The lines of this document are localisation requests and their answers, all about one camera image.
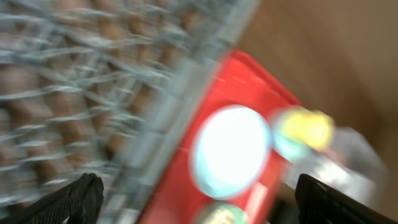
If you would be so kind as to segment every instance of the light blue object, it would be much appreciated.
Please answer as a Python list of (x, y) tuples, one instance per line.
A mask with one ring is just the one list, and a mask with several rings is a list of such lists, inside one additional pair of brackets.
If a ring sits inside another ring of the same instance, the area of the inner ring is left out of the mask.
[(227, 106), (204, 122), (193, 145), (191, 173), (207, 196), (228, 199), (244, 192), (262, 172), (271, 151), (265, 119), (245, 106)]
[(311, 148), (306, 144), (294, 141), (281, 133), (280, 122), (283, 121), (285, 114), (288, 112), (289, 110), (279, 115), (272, 126), (274, 149), (289, 162), (296, 163), (304, 159), (311, 152)]

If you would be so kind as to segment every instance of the wire rack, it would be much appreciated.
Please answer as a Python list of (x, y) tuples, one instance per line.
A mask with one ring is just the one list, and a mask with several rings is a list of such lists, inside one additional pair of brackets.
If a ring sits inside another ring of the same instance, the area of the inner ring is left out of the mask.
[(1, 1), (0, 214), (95, 172), (133, 222), (254, 2)]

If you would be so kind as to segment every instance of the metal grid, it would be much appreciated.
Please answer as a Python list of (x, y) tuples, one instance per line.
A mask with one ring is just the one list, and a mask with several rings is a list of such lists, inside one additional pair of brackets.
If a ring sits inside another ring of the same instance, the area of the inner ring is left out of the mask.
[(214, 60), (253, 8), (239, 0), (1, 1), (2, 215), (96, 172), (106, 186), (100, 222), (135, 220)]

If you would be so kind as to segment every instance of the metal wire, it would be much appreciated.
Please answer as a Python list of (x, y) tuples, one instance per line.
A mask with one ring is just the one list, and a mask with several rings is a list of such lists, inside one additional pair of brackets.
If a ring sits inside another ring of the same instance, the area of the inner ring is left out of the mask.
[(165, 141), (150, 122), (166, 113), (163, 96), (182, 102), (174, 62), (209, 48), (236, 2), (1, 1), (0, 206), (32, 203), (89, 171), (106, 187), (100, 220), (142, 209), (154, 186), (138, 173), (151, 159), (134, 167), (123, 156), (155, 154), (143, 137)]

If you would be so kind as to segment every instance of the pink object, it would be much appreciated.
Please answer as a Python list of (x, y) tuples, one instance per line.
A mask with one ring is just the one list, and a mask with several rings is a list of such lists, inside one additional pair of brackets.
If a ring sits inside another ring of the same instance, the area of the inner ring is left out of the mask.
[[(215, 76), (139, 223), (193, 223), (195, 215), (214, 201), (196, 188), (188, 163), (202, 122), (228, 105), (247, 106), (269, 121), (273, 111), (301, 103), (250, 56), (232, 52)], [(272, 151), (257, 182), (228, 201), (243, 209), (250, 223), (263, 223), (266, 218), (280, 186), (285, 163)]]

